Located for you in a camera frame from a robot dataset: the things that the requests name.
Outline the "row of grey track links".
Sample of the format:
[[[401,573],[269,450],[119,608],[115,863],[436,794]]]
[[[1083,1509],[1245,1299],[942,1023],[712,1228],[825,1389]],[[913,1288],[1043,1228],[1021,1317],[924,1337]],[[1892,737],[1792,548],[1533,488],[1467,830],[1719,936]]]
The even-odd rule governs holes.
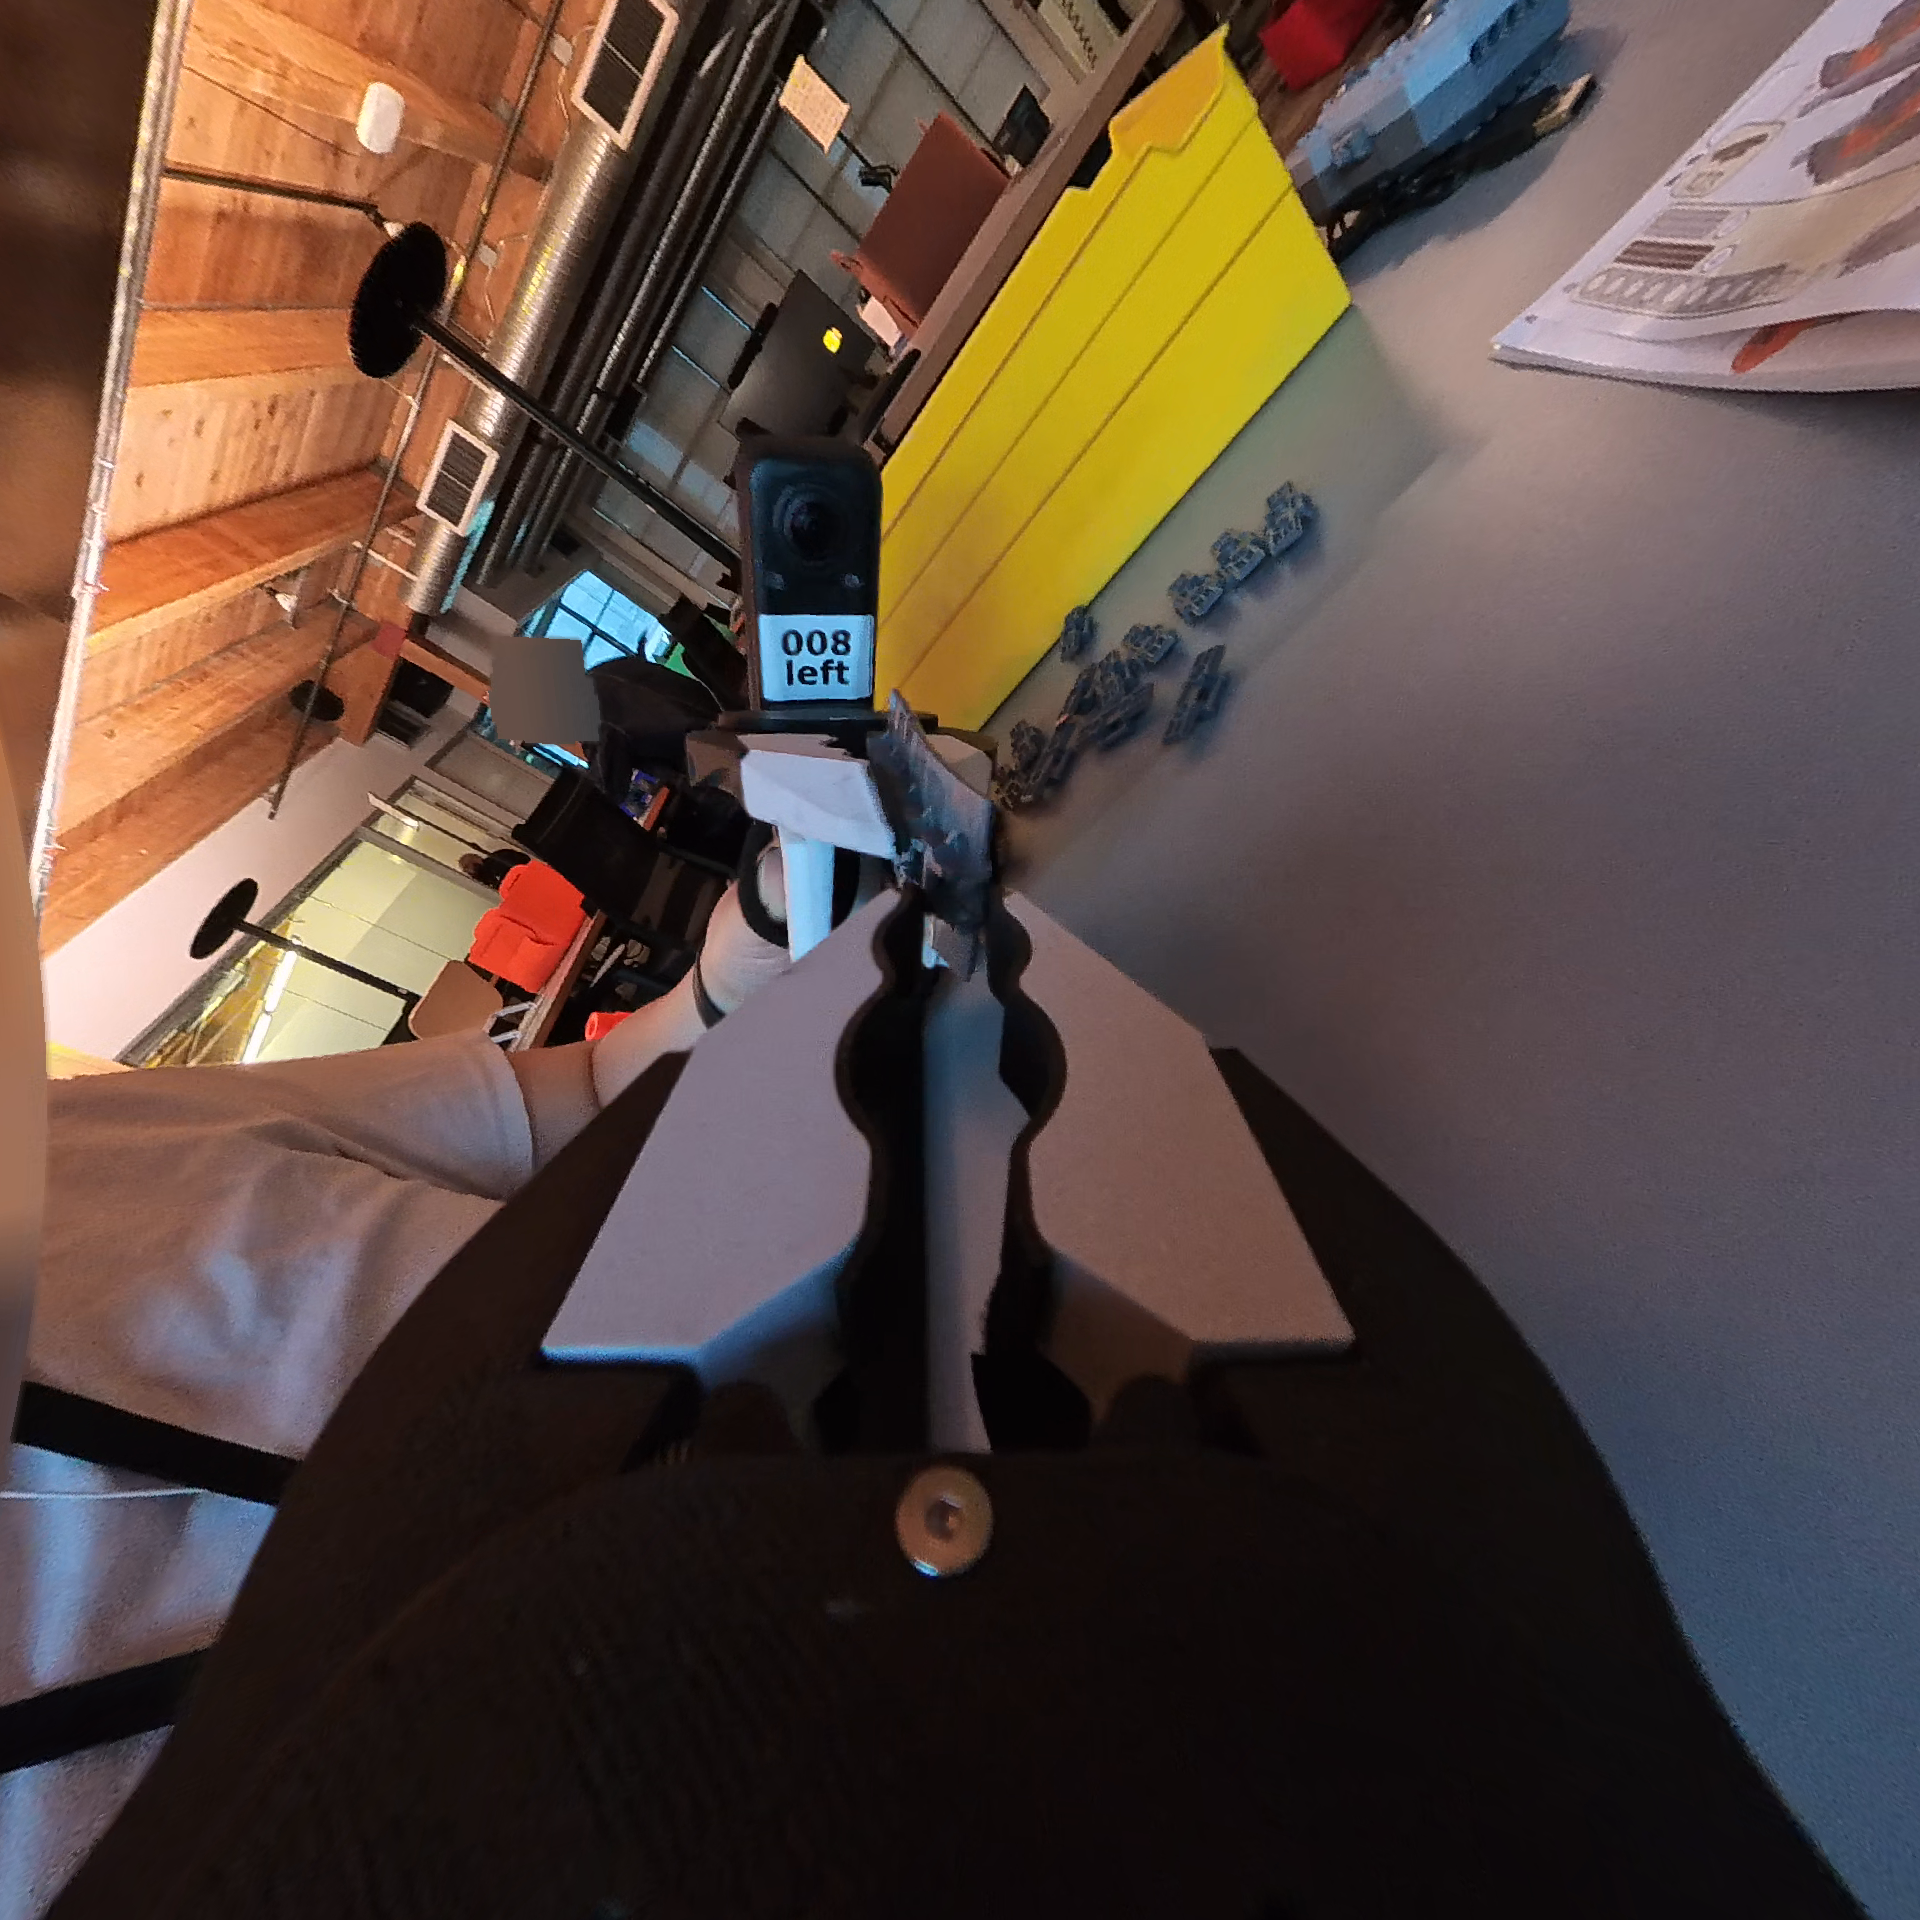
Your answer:
[[[1077,676],[1052,730],[1017,723],[1007,763],[990,785],[995,808],[1014,814],[1043,808],[1059,796],[1086,756],[1110,756],[1140,737],[1157,720],[1162,676],[1177,668],[1184,676],[1177,682],[1172,709],[1162,720],[1162,743],[1177,748],[1209,726],[1228,694],[1226,648],[1193,649],[1188,629],[1221,612],[1262,568],[1281,565],[1300,548],[1320,517],[1320,502],[1302,488],[1277,488],[1263,502],[1262,529],[1221,533],[1213,543],[1213,568],[1183,573],[1170,585],[1172,621],[1140,621],[1102,657],[1091,654],[1098,636],[1091,612],[1070,612],[1059,654],[1077,663]]]

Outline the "person's left hand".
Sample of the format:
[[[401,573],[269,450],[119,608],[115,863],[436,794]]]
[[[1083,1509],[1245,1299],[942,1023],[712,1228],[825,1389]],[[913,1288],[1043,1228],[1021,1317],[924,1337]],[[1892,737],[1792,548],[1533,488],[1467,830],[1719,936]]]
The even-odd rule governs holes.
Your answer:
[[[783,860],[777,841],[747,853],[745,872],[709,916],[699,959],[729,1015],[789,967]]]

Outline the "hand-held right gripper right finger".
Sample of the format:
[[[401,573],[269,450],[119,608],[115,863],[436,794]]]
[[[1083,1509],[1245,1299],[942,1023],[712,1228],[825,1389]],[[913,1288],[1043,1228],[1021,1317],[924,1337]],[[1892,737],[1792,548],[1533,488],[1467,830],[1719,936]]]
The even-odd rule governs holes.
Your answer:
[[[984,1405],[1350,1357],[1355,1330],[1196,1026],[1021,895],[987,930],[1020,1104]]]

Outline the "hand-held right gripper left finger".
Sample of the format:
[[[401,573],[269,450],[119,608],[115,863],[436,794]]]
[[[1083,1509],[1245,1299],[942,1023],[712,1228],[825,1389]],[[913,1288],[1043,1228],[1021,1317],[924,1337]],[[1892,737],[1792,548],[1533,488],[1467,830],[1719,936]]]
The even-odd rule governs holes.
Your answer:
[[[544,1363],[676,1363],[702,1389],[764,1384],[788,1419],[813,1419],[842,1368],[836,1281],[871,1175],[836,1059],[882,991],[876,936],[897,905],[863,905],[691,1048],[543,1337]]]

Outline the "orange chair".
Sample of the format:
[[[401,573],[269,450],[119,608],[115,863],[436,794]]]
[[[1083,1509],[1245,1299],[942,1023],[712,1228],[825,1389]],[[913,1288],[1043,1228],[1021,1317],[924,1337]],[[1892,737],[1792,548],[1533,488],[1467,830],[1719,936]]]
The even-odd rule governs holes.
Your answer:
[[[536,997],[585,924],[583,893],[551,865],[529,860],[503,874],[499,905],[474,928],[467,967]]]

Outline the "blue grey toy controller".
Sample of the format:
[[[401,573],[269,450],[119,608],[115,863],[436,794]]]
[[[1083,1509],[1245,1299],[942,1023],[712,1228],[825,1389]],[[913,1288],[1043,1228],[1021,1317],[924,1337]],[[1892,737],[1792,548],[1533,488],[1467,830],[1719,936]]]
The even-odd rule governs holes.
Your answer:
[[[1350,73],[1286,156],[1314,221],[1448,155],[1519,103],[1571,23],[1566,3],[1424,3],[1409,33]]]

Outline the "yellow plastic bin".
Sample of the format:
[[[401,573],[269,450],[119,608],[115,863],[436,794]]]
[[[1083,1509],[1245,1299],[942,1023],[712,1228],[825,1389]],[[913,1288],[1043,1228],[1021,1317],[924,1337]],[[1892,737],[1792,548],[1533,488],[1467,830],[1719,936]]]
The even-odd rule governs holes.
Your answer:
[[[877,709],[981,730],[1350,309],[1226,33],[1107,133],[882,466]]]

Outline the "black round-base pole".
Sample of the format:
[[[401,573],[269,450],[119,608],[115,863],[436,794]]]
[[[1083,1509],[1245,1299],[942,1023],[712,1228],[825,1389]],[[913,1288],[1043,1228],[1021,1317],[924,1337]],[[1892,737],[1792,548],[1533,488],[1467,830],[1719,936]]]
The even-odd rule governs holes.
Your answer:
[[[359,985],[379,991],[379,993],[400,1001],[404,1008],[417,1007],[421,997],[416,991],[404,991],[404,985],[400,985],[400,982],[392,982],[386,978],[366,974],[366,969],[359,969],[359,967],[354,967],[354,963],[345,963],[345,959],[341,959],[334,954],[323,954],[319,947],[310,947],[310,944],[295,940],[291,934],[278,934],[269,924],[255,924],[251,921],[255,900],[259,900],[259,883],[255,880],[234,883],[210,909],[210,916],[204,917],[204,924],[192,930],[192,936],[191,936],[191,956],[192,959],[210,959],[210,956],[216,956],[219,951],[226,951],[232,940],[240,940],[244,934],[244,936],[251,936],[251,940],[259,940],[266,947],[273,947],[280,954],[291,954],[298,959],[307,959],[313,967],[323,967],[323,969],[330,969],[330,974],[338,974],[344,981],[354,981]]]
[[[421,344],[432,344],[440,356],[461,366],[470,383],[503,398],[548,442],[562,443],[598,476],[629,492],[636,502],[643,502],[643,511],[657,513],[709,558],[737,573],[736,546],[729,546],[704,523],[691,521],[636,472],[623,466],[623,460],[603,455],[579,427],[564,424],[532,393],[499,373],[470,336],[463,336],[455,324],[443,324],[440,302],[446,294],[446,280],[450,259],[443,239],[421,221],[392,226],[389,239],[381,248],[376,248],[366,275],[359,277],[355,296],[350,305],[350,363],[370,380],[389,380],[417,352]]]

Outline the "open instruction booklet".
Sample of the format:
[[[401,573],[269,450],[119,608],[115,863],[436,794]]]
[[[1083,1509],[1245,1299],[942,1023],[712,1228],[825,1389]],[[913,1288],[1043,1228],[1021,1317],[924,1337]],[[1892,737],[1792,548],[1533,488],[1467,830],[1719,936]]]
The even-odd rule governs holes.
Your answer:
[[[1670,390],[1918,390],[1918,3],[1833,3],[1491,360]]]

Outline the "person's left forearm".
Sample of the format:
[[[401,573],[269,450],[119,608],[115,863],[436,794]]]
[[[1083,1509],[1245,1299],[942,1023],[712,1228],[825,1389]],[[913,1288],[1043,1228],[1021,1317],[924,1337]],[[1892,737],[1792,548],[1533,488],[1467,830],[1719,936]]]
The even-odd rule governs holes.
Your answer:
[[[691,1001],[667,997],[636,1008],[606,1038],[509,1052],[536,1169],[548,1165],[663,1059],[699,1044],[704,1028]]]

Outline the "light wooden chair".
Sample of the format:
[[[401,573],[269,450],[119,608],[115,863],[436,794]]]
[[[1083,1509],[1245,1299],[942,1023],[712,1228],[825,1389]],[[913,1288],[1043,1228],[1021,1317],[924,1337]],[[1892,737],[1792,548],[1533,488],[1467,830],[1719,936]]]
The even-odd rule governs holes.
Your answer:
[[[417,1041],[488,1032],[505,1001],[493,978],[467,959],[443,963],[432,991],[407,1008],[407,1034]]]

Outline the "grey desk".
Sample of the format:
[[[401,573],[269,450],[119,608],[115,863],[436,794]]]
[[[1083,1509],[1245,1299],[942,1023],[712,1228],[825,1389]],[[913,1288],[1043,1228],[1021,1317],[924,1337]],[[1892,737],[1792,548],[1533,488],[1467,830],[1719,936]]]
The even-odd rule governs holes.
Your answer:
[[[1822,12],[1577,3],[1571,131],[1352,306],[1102,596],[1297,479],[1196,746],[1026,893],[1248,1052],[1551,1364],[1743,1740],[1918,1916],[1918,395],[1490,360]]]

